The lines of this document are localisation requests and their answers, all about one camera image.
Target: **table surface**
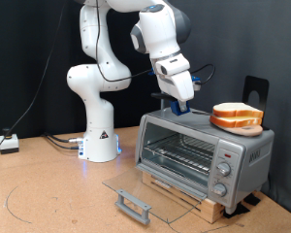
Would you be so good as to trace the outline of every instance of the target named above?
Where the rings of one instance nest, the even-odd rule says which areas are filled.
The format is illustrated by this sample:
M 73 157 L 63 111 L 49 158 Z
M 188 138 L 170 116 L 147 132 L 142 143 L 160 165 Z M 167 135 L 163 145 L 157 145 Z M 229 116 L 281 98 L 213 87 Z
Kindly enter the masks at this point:
M 106 163 L 80 160 L 44 138 L 19 140 L 20 152 L 0 154 L 1 232 L 291 232 L 291 214 L 257 193 L 249 213 L 209 224 L 191 213 L 168 225 L 153 215 L 144 226 L 122 212 L 102 184 L 135 166 L 138 127 L 115 129 L 123 153 Z M 61 135 L 68 139 L 82 134 Z

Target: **bread slice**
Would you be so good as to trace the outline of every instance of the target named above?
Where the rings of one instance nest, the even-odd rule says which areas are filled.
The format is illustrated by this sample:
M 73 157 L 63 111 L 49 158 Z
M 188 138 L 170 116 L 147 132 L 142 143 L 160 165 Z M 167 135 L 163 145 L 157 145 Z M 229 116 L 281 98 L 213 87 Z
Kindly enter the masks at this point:
M 213 113 L 218 117 L 263 117 L 263 111 L 244 103 L 223 103 L 213 106 Z
M 211 116 L 210 122 L 222 127 L 235 128 L 235 127 L 245 127 L 248 125 L 261 125 L 262 118 L 253 116 L 233 116 L 233 117 Z

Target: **wooden base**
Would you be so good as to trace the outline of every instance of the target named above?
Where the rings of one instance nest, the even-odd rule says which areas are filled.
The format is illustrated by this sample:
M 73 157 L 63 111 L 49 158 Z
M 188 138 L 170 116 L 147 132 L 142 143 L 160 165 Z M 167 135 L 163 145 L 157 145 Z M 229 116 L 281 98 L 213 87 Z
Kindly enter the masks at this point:
M 210 199 L 201 200 L 183 190 L 160 181 L 152 175 L 143 172 L 143 183 L 176 201 L 196 216 L 199 216 L 209 223 L 214 223 L 223 216 L 224 206 L 211 201 Z

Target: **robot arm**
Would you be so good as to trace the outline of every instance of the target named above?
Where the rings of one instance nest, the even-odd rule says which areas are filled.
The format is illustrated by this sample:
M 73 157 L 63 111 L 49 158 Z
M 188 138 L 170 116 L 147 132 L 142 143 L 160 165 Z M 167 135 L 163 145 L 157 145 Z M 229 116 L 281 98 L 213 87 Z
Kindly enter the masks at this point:
M 127 88 L 131 79 L 120 79 L 130 77 L 131 73 L 116 58 L 110 45 L 106 21 L 109 4 L 99 0 L 97 11 L 95 0 L 78 2 L 85 3 L 80 13 L 81 46 L 97 61 L 97 64 L 72 67 L 67 75 L 68 86 L 82 99 L 86 109 L 87 125 L 83 138 L 79 139 L 79 158 L 106 162 L 115 159 L 120 150 L 113 128 L 113 105 L 102 99 L 100 92 Z
M 190 64 L 180 53 L 178 41 L 186 40 L 190 24 L 185 15 L 179 15 L 179 10 L 175 12 L 178 14 L 175 15 L 167 4 L 142 9 L 140 21 L 134 26 L 131 37 L 135 50 L 149 53 L 161 90 L 183 103 L 194 97 L 194 89 L 187 71 Z

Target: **black cable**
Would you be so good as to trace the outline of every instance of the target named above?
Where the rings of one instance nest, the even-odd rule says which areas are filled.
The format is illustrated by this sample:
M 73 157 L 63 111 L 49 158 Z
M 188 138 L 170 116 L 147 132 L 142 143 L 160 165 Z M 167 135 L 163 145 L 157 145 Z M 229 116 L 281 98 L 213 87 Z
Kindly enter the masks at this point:
M 207 82 L 208 82 L 208 81 L 213 77 L 214 72 L 215 72 L 215 66 L 214 66 L 213 64 L 207 64 L 207 65 L 205 65 L 205 66 L 199 68 L 199 69 L 196 70 L 196 71 L 192 71 L 192 72 L 190 72 L 190 74 L 192 75 L 192 74 L 194 74 L 194 73 L 196 73 L 196 72 L 199 72 L 199 71 L 205 69 L 205 68 L 208 67 L 208 66 L 212 66 L 212 72 L 211 72 L 211 74 L 209 75 L 209 77 L 208 77 L 204 82 L 196 82 L 197 84 L 199 84 L 199 85 L 206 84 L 206 83 L 207 83 Z
M 103 72 L 102 72 L 101 69 L 100 69 L 100 65 L 99 65 L 99 61 L 98 61 L 98 41 L 99 41 L 99 37 L 100 37 L 100 18 L 99 18 L 98 0 L 96 0 L 96 11 L 97 11 L 97 18 L 98 18 L 98 36 L 97 36 L 97 41 L 96 41 L 96 62 L 97 62 L 97 66 L 98 66 L 99 72 L 100 72 L 101 76 L 104 78 L 104 80 L 107 81 L 107 82 L 119 82 L 119 81 L 129 80 L 129 79 L 132 79 L 132 78 L 138 77 L 138 76 L 140 76 L 140 75 L 146 74 L 146 73 L 148 73 L 148 72 L 151 72 L 152 69 L 150 69 L 150 70 L 146 70 L 146 71 L 143 71 L 143 72 L 141 72 L 141 73 L 139 73 L 139 74 L 137 74 L 137 75 L 133 75 L 133 76 L 131 76 L 131 77 L 123 78 L 123 79 L 120 79 L 120 80 L 113 80 L 113 81 L 108 80 L 108 79 L 104 76 Z
M 60 142 L 60 143 L 69 143 L 69 140 L 56 138 L 55 136 L 49 134 L 48 132 L 45 132 L 44 135 L 45 135 L 45 136 L 49 136 L 49 137 L 51 137 L 52 139 L 54 139 L 54 140 L 56 140 L 56 141 L 58 141 L 58 142 Z
M 269 172 L 269 174 L 268 174 L 268 180 L 269 180 L 269 193 L 268 193 L 268 196 L 271 196 L 271 189 L 272 189 L 271 172 Z
M 49 56 L 48 56 L 48 60 L 47 60 L 47 65 L 46 65 L 46 68 L 45 68 L 44 73 L 43 73 L 43 75 L 42 75 L 42 78 L 41 78 L 41 81 L 40 81 L 39 87 L 38 87 L 38 89 L 37 89 L 37 92 L 36 92 L 36 94 L 35 94 L 35 96 L 34 96 L 32 102 L 31 102 L 30 106 L 29 106 L 28 109 L 25 111 L 25 113 L 24 113 L 24 114 L 23 114 L 23 115 L 22 115 L 22 116 L 17 120 L 17 122 L 16 122 L 16 123 L 11 127 L 11 129 L 9 130 L 9 132 L 7 132 L 6 135 L 4 135 L 4 138 L 3 138 L 3 140 L 1 141 L 0 146 L 1 146 L 1 144 L 5 141 L 6 137 L 7 137 L 8 135 L 10 135 L 10 133 L 12 132 L 12 130 L 13 130 L 13 129 L 18 125 L 18 123 L 19 123 L 19 122 L 20 122 L 20 121 L 21 121 L 21 120 L 22 120 L 22 119 L 27 115 L 27 113 L 29 112 L 29 110 L 31 109 L 31 107 L 33 106 L 33 104 L 35 103 L 35 101 L 36 101 L 36 99 L 37 99 L 38 93 L 39 93 L 39 91 L 40 91 L 40 89 L 41 89 L 41 86 L 42 86 L 43 80 L 44 80 L 45 75 L 46 75 L 46 72 L 47 72 L 47 68 L 48 68 L 48 66 L 49 66 L 49 60 L 50 60 L 50 57 L 51 57 L 52 52 L 53 52 L 53 50 L 54 50 L 54 46 L 55 46 L 55 42 L 56 42 L 56 38 L 57 38 L 57 34 L 58 34 L 58 30 L 59 30 L 59 27 L 60 27 L 60 24 L 61 24 L 62 15 L 63 15 L 64 8 L 65 8 L 67 2 L 68 2 L 68 0 L 66 0 L 66 2 L 64 3 L 64 6 L 63 6 L 62 9 L 61 9 L 61 14 L 60 14 L 60 18 L 59 18 L 59 22 L 58 22 L 57 30 L 56 30 L 56 33 L 55 33 L 54 42 L 53 42 L 53 44 L 52 44 L 52 47 L 51 47 L 51 50 L 50 50 L 50 53 L 49 53 Z
M 78 150 L 79 149 L 79 147 L 70 147 L 70 148 L 63 147 L 59 144 L 56 144 L 51 138 L 49 138 L 49 136 L 45 135 L 45 137 L 60 148 L 67 149 L 67 150 Z

